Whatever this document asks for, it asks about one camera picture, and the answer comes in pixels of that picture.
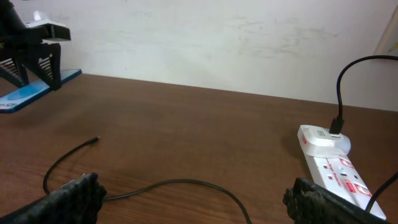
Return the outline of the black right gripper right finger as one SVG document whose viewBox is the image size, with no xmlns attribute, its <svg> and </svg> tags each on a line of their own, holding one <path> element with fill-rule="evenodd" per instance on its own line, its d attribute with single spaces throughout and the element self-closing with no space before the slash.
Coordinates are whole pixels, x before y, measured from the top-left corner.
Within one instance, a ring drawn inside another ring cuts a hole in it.
<svg viewBox="0 0 398 224">
<path fill-rule="evenodd" d="M 285 191 L 283 203 L 295 224 L 388 224 L 302 177 Z"/>
</svg>

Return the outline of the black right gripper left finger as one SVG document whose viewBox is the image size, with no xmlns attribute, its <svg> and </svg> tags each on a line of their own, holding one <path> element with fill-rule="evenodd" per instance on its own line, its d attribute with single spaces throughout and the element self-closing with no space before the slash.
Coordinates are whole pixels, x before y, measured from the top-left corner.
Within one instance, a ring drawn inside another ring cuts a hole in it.
<svg viewBox="0 0 398 224">
<path fill-rule="evenodd" d="M 95 224 L 106 194 L 98 175 L 86 174 L 1 217 L 1 224 Z"/>
</svg>

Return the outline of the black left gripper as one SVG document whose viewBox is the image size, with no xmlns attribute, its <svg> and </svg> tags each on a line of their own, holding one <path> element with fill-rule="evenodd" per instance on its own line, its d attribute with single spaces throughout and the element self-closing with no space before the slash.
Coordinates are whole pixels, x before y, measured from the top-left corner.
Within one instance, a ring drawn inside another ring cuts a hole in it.
<svg viewBox="0 0 398 224">
<path fill-rule="evenodd" d="M 50 20 L 23 23 L 1 19 L 1 77 L 18 88 L 27 85 L 29 70 L 51 90 L 61 88 L 60 42 L 71 40 L 70 29 Z"/>
</svg>

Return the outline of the blue Galaxy smartphone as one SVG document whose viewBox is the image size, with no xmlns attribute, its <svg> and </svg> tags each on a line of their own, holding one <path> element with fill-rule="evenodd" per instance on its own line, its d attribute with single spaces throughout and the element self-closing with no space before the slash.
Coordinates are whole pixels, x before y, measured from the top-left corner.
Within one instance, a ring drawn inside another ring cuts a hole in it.
<svg viewBox="0 0 398 224">
<path fill-rule="evenodd" d="M 1 114 L 15 113 L 52 90 L 41 79 L 1 95 Z"/>
</svg>

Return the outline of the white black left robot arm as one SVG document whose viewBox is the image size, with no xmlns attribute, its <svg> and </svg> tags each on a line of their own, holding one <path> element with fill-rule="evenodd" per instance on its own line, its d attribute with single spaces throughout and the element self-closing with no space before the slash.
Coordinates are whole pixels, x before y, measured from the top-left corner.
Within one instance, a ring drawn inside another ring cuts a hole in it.
<svg viewBox="0 0 398 224">
<path fill-rule="evenodd" d="M 12 2 L 1 1 L 1 78 L 14 86 L 29 84 L 29 70 L 51 90 L 61 88 L 60 42 L 70 40 L 69 28 L 49 20 L 25 24 Z"/>
</svg>

